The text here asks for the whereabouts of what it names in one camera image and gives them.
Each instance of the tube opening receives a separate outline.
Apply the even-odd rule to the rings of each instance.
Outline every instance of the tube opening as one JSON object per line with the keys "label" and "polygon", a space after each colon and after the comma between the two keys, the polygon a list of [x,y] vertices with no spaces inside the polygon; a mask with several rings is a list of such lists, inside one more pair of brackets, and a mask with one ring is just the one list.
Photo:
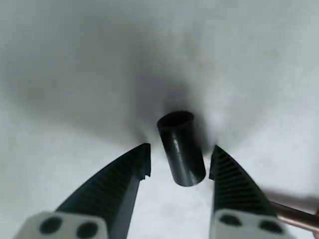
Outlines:
{"label": "tube opening", "polygon": [[172,112],[158,121],[159,128],[178,127],[192,121],[194,115],[187,111]]}

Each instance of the white plastic part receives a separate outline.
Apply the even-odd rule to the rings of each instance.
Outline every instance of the white plastic part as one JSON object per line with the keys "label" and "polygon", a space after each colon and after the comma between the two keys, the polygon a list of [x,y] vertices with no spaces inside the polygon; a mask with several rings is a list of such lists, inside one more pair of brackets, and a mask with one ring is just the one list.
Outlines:
{"label": "white plastic part", "polygon": [[[234,217],[240,224],[233,223],[231,218],[227,222],[224,216]],[[274,223],[277,232],[276,230],[263,228],[261,226],[262,223],[266,223],[266,225]],[[210,239],[294,239],[294,237],[289,234],[287,226],[280,223],[275,217],[230,209],[218,210],[213,215],[209,234]]]}
{"label": "white plastic part", "polygon": [[14,239],[107,239],[107,226],[99,217],[42,212],[28,218]]}

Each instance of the white surface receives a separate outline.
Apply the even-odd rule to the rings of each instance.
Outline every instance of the white surface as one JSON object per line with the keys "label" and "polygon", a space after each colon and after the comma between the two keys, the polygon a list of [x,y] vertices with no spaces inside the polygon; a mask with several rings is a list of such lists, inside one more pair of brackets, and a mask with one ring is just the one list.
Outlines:
{"label": "white surface", "polygon": [[[223,216],[235,216],[241,223],[240,226],[226,224],[220,221]],[[270,232],[261,229],[261,222],[273,222],[282,230],[282,233]],[[295,239],[287,230],[285,224],[280,223],[274,217],[245,213],[237,210],[218,210],[213,218],[213,223],[209,232],[209,239]]]}
{"label": "white surface", "polygon": [[[58,217],[62,220],[61,226],[54,233],[42,234],[39,228],[42,223],[51,217]],[[95,223],[96,234],[91,239],[108,239],[107,226],[100,217],[87,215],[42,212],[29,217],[19,229],[14,239],[79,239],[77,230],[83,223]]]}
{"label": "white surface", "polygon": [[318,12],[316,0],[2,0],[0,237],[147,141],[128,238],[208,238],[212,182],[174,184],[156,130],[174,109],[199,116],[207,168],[217,140],[270,196],[314,212]]}

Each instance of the copper rod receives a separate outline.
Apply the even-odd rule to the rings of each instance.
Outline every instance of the copper rod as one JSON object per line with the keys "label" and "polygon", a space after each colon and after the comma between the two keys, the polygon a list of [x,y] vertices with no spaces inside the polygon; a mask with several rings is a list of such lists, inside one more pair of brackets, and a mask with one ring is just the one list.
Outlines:
{"label": "copper rod", "polygon": [[277,212],[278,219],[286,224],[319,234],[319,217],[305,213],[279,203],[271,202]]}

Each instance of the black tube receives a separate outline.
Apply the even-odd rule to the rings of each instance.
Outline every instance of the black tube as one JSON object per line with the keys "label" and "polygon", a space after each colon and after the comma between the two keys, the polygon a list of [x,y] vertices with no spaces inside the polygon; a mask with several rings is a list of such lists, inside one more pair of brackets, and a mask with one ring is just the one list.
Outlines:
{"label": "black tube", "polygon": [[195,139],[194,115],[170,113],[158,121],[158,129],[175,183],[188,187],[201,182],[206,170]]}

